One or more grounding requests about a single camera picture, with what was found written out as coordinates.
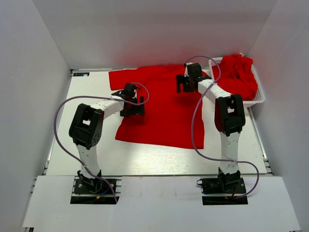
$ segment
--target white basket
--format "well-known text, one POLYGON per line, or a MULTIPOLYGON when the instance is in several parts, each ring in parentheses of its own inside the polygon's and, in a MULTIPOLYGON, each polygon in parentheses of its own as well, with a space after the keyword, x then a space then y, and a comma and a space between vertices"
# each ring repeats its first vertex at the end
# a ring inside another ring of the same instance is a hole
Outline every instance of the white basket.
MULTIPOLYGON (((221 63, 221 60, 222 60, 222 57, 217 57, 217 58, 213 58, 214 61, 216 61, 218 64, 221 63)), ((211 70, 211 78, 214 80, 214 76, 213 76, 213 71, 212 71, 212 67, 215 65, 215 63, 210 59, 209 60, 209 68, 211 70)), ((263 92, 263 89, 262 89, 262 86, 261 86, 261 82, 259 80, 259 77, 255 71, 255 68, 254 66, 252 65, 251 67, 251 71, 254 75, 254 78, 257 82, 257 92, 256 92, 256 95, 255 97, 252 99, 252 101, 244 101, 243 102, 243 105, 244 107, 251 107, 253 106, 254 104, 256 103, 262 103, 265 101, 265 95, 264 95, 264 92, 263 92)))

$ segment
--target cable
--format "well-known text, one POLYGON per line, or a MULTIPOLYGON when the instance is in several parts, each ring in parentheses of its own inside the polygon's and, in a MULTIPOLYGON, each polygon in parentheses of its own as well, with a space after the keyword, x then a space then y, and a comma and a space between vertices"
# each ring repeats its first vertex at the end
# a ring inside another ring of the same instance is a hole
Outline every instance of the cable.
POLYGON ((100 197, 103 197, 103 195, 105 195, 107 192, 108 192, 108 190, 106 190, 104 193, 102 193, 102 194, 100 195, 100 197))
POLYGON ((213 87, 214 84, 216 84, 216 83, 219 81, 219 79, 220 79, 220 77, 221 77, 221 69, 220 69, 220 66, 218 65, 218 63, 217 63, 214 59, 212 59, 212 58, 210 58, 210 57, 206 57, 206 56, 195 56, 195 57, 191 57, 190 59, 188 59, 187 62, 190 61, 190 60, 193 59, 193 58, 196 58, 196 57, 203 57, 203 58, 207 58, 207 59, 210 59, 211 61, 213 61, 213 62, 216 64, 216 66, 218 67, 219 76, 218 76, 218 78, 217 78, 216 80, 214 80, 214 81, 208 86, 208 88, 205 90, 205 92, 202 94, 202 96, 201 96, 200 99, 198 100, 197 106, 195 107, 195 110, 194 110, 194 113, 193 113, 193 116, 192 116, 192 121, 191 121, 191 141, 192 141, 193 148, 194 148, 194 150, 195 150, 201 157, 203 157, 203 158, 205 158, 205 159, 207 159, 207 160, 222 161, 222 162, 247 163, 247 164, 250 164, 251 166, 253 166, 253 167, 255 168, 256 174, 257 174, 256 182, 255 182, 253 188, 252 188, 249 192, 247 192, 247 193, 245 193, 245 194, 243 194, 243 195, 241 195, 241 196, 234 197, 234 198, 242 198, 242 197, 248 196, 248 195, 249 195, 250 193, 252 193, 253 190, 256 188, 256 186, 257 186, 257 184, 258 184, 258 182, 259 182, 259 179, 260 179, 259 170, 257 169, 257 167, 256 167, 253 163, 251 163, 251 162, 249 162, 249 161, 238 161, 238 160, 232 160, 232 159, 231 159, 231 160, 230 160, 230 159, 215 159, 215 158, 207 157, 207 156, 204 156, 202 153, 199 152, 199 150, 197 149, 197 146, 196 146, 196 144, 195 144, 195 141, 194 141, 194 121, 195 121, 195 117, 196 117, 196 115, 197 115, 198 107, 199 107, 199 105, 201 104, 201 102, 203 101, 203 97, 206 96, 207 92, 213 87))
POLYGON ((97 192, 99 192, 99 191, 101 190, 101 188, 102 188, 102 183, 101 183, 101 186, 100 186, 100 188, 98 189, 98 191, 96 191, 96 192, 91 192, 91 191, 89 191, 89 192, 91 192, 91 193, 97 193, 97 192))
MULTIPOLYGON (((138 82, 132 82, 132 84, 138 84, 140 86, 142 86, 146 92, 147 92, 147 100, 142 102, 142 103, 133 103, 133 102, 130 102, 130 101, 126 101, 126 100, 123 100, 123 99, 113 99, 114 101, 120 101, 120 102, 126 102, 126 103, 129 103, 129 104, 132 104, 132 105, 143 105, 145 104, 148 100, 149 100, 149 97, 150 97, 150 94, 149 94, 149 91, 148 89, 142 85, 141 83, 138 83, 138 82)), ((92 177, 94 178, 97 178, 99 180, 102 180, 104 181, 108 186, 109 188, 111 189, 112 191, 112 194, 115 198, 115 201, 117 203, 117 198, 116 198, 116 194, 111 186, 111 184, 108 182, 108 180, 106 180, 105 178, 103 177, 100 177, 100 176, 96 176, 94 175, 93 173, 90 172, 90 170, 87 168, 86 164, 81 160, 79 159, 78 157, 76 157, 75 155, 73 155, 71 152, 69 152, 63 145, 62 143, 60 142, 59 140, 59 137, 58 137, 58 134, 57 134, 57 117, 58 117, 58 114, 59 114, 59 111, 61 110, 61 108, 64 106, 65 103, 69 102, 69 101, 72 101, 74 99, 78 99, 78 98, 91 98, 91 99, 103 99, 103 100, 110 100, 111 98, 106 98, 106 97, 97 97, 97 96, 87 96, 87 95, 82 95, 82 96, 75 96, 75 97, 71 97, 71 98, 68 98, 66 99, 64 102, 62 102, 59 107, 57 108, 56 112, 55 112, 55 117, 54 117, 54 122, 53 122, 53 129, 54 129, 54 134, 55 134, 55 139, 58 143, 58 145, 62 148, 62 150, 64 150, 69 156, 71 156, 72 158, 76 159, 78 162, 80 162, 80 164, 85 168, 85 170, 89 173, 89 175, 91 175, 92 177)))

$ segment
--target white table surface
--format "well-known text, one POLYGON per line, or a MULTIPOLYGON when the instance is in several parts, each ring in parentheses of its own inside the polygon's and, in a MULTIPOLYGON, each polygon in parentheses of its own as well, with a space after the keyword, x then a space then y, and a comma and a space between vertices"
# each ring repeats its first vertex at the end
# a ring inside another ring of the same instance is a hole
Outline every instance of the white table surface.
MULTIPOLYGON (((197 176, 122 178, 117 205, 70 204, 74 176, 39 176, 23 227, 39 232, 288 232, 300 229, 281 177, 262 176, 248 205, 202 205, 197 176)), ((245 176, 247 189, 255 176, 245 176)))
MULTIPOLYGON (((108 72, 91 72, 89 76, 72 77, 67 98, 77 95, 109 97, 108 72)), ((76 99, 64 106, 59 124, 58 135, 62 144, 73 154, 78 151, 69 137, 69 128, 79 104, 93 104, 98 100, 76 99)), ((249 112, 245 109, 246 125, 239 139, 239 160, 253 162, 260 173, 267 173, 263 154, 255 136, 249 112)), ((205 128, 204 149, 201 152, 209 157, 221 157, 221 141, 214 125, 214 105, 206 98, 203 100, 203 121, 205 128)), ((119 113, 104 120, 102 139, 97 145, 98 164, 102 175, 207 175, 218 173, 218 162, 200 157, 192 149, 160 145, 136 144, 115 140, 122 117, 119 113)), ((55 142, 46 175, 76 175, 80 164, 67 155, 55 142)), ((239 164, 242 174, 255 174, 248 164, 239 164)))

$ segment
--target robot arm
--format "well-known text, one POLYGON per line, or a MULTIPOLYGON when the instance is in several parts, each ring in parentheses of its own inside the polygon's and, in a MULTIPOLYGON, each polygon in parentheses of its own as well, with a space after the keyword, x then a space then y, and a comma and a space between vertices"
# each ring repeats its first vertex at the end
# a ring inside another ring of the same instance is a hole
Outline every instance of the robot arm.
MULTIPOLYGON (((144 115, 145 112, 144 105, 136 106, 114 100, 123 99, 138 103, 137 86, 133 84, 126 84, 123 90, 113 93, 112 96, 111 100, 100 101, 92 105, 80 104, 69 130, 69 136, 77 146, 80 159, 87 165, 90 172, 97 176, 101 176, 97 160, 97 144, 102 136, 104 119, 117 112, 120 112, 120 116, 144 115)), ((143 97, 140 97, 140 102, 144 102, 143 97)), ((83 166, 77 175, 83 183, 96 189, 98 180, 93 178, 83 166)))
MULTIPOLYGON (((187 63, 184 75, 177 75, 177 92, 198 91, 203 94, 213 83, 209 76, 203 76, 198 63, 187 63)), ((215 126, 221 137, 221 159, 238 159, 238 140, 242 127, 245 125, 245 116, 242 98, 232 95, 217 84, 207 92, 206 97, 215 104, 215 126)), ((223 191, 233 189, 240 181, 240 171, 236 162, 221 161, 219 166, 218 182, 223 191)))

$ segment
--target crumpled red cloth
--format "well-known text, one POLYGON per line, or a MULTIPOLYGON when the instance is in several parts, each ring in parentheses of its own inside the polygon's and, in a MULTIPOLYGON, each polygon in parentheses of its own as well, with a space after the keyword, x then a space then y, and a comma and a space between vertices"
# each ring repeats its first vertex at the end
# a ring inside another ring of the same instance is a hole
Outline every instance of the crumpled red cloth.
MULTIPOLYGON (((221 77, 217 84, 231 94, 240 94, 244 101, 251 101, 258 88, 251 71, 252 63, 252 59, 240 54, 223 57, 219 64, 221 77)), ((219 75, 218 67, 213 66, 212 71, 216 80, 219 75)))
MULTIPOLYGON (((123 89, 128 82, 139 82, 150 92, 145 104, 145 115, 124 117, 116 134, 116 140, 193 148, 191 143, 191 119, 200 94, 177 93, 176 75, 184 74, 183 65, 141 67, 136 70, 109 72, 112 90, 123 89)), ((147 99, 147 93, 138 88, 138 98, 147 99)), ((195 120, 195 142, 204 147, 204 123, 202 104, 195 120)))

